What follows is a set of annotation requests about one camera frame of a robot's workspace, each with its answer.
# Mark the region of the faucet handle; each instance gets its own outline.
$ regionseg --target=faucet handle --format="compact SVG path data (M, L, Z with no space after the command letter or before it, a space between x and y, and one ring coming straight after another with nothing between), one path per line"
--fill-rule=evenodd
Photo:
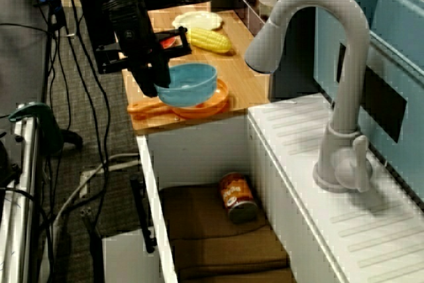
M370 189L370 177L372 174L371 165L366 159L366 151L368 150L369 141L365 135L360 135L355 138L352 145L356 155L356 189L359 192L366 192Z

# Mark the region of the can label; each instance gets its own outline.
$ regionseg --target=can label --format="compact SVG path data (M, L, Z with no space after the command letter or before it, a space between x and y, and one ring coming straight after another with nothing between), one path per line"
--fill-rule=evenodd
M231 172L219 182L225 208L231 209L243 201L254 202L252 192L242 174Z

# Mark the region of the brown towel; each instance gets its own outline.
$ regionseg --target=brown towel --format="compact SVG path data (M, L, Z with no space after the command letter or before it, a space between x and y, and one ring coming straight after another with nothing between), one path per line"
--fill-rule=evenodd
M173 240L180 280L285 268L288 254L269 225L233 237Z
M166 188L160 197L170 240L230 237L269 225L262 210L255 220L233 224L217 184Z
M185 280L182 283L295 283L293 273L289 268L248 274L210 276L195 280Z

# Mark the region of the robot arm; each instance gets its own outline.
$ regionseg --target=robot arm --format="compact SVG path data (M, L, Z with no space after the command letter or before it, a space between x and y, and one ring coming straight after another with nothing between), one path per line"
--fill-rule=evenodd
M186 29L169 30L154 33L144 0L110 0L102 7L112 22L119 43L95 48L97 52L107 54L122 52L126 58L104 65L104 68L127 68L143 93L149 97L157 96L154 84L168 87L170 58L191 53L186 39ZM180 36L182 45L164 50L161 40Z

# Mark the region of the white plate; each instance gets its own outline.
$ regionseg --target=white plate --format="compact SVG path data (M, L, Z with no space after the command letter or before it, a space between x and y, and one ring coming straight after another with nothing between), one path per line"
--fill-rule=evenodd
M208 13L207 11L192 11L179 15L172 22L174 28L184 27L203 28L207 30L217 29L221 26L223 19L216 13Z

